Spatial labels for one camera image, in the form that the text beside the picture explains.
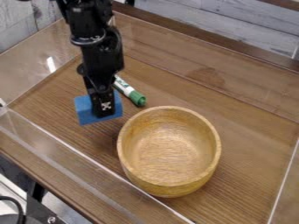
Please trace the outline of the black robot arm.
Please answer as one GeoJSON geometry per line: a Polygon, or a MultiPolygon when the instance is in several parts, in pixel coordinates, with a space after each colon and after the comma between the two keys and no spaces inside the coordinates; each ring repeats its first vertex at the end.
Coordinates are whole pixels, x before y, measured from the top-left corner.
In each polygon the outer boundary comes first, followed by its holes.
{"type": "Polygon", "coordinates": [[[111,0],[54,0],[69,26],[69,42],[80,48],[82,76],[91,113],[96,118],[116,113],[113,82],[124,69],[123,42],[113,17],[111,0]]]}

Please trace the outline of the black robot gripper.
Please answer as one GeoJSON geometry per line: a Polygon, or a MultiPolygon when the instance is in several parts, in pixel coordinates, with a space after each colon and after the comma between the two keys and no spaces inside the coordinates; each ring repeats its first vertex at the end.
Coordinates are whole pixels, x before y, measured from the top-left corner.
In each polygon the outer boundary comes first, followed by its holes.
{"type": "Polygon", "coordinates": [[[116,110],[111,87],[115,74],[124,69],[120,32],[115,26],[99,28],[95,33],[76,26],[69,30],[69,41],[81,51],[77,73],[88,90],[92,114],[97,118],[112,116],[116,110]]]}

